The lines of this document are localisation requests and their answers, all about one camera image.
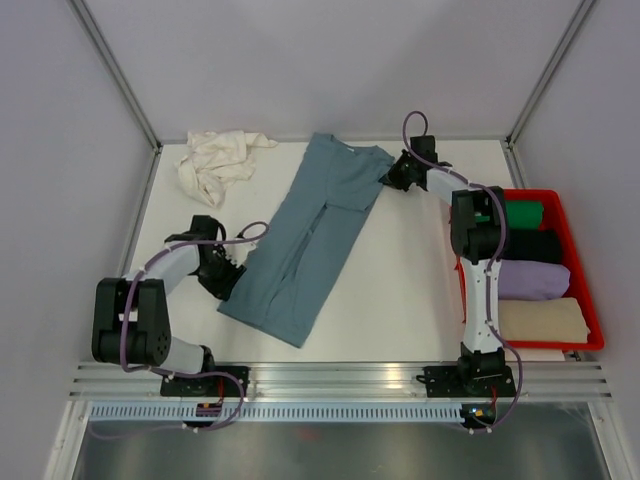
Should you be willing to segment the blue-grey t-shirt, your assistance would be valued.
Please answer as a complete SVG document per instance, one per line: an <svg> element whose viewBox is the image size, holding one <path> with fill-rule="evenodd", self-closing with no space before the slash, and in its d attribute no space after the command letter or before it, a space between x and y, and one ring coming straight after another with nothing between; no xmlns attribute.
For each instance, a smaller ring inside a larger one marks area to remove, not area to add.
<svg viewBox="0 0 640 480"><path fill-rule="evenodd" d="M219 313L302 347L393 163L378 146L314 134L268 233Z"/></svg>

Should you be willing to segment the cream white t-shirt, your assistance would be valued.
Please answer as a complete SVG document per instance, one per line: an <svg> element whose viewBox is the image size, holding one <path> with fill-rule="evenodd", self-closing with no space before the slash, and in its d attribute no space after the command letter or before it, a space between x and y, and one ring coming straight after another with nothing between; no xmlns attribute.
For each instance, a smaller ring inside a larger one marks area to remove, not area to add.
<svg viewBox="0 0 640 480"><path fill-rule="evenodd" d="M178 185L190 198L218 208L231 186L251 179L256 170L256 151L277 145L277 141L258 132L189 132L188 152L175 164Z"/></svg>

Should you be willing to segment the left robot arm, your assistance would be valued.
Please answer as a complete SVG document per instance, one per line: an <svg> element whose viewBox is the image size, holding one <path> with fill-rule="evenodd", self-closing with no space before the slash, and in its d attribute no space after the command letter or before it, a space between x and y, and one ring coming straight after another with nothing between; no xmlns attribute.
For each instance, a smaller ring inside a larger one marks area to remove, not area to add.
<svg viewBox="0 0 640 480"><path fill-rule="evenodd" d="M245 272L231 248L247 244L243 232L229 238L218 220L196 215L187 231L168 236L164 249L141 268L101 280L95 294L93 358L125 371L175 373L195 395L212 393L218 384L213 354L172 334L167 297L193 276L214 298L227 300Z"/></svg>

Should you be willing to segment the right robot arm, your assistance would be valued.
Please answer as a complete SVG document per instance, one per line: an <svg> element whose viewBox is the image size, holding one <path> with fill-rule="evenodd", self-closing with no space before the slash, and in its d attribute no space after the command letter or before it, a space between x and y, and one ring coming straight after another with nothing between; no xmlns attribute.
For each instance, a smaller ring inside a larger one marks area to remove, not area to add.
<svg viewBox="0 0 640 480"><path fill-rule="evenodd" d="M471 182L441 162L435 137L425 134L405 141L401 157L380 182L402 191L416 185L449 206L465 322L456 381L463 392L478 395L505 368L497 314L500 260L508 239L504 192Z"/></svg>

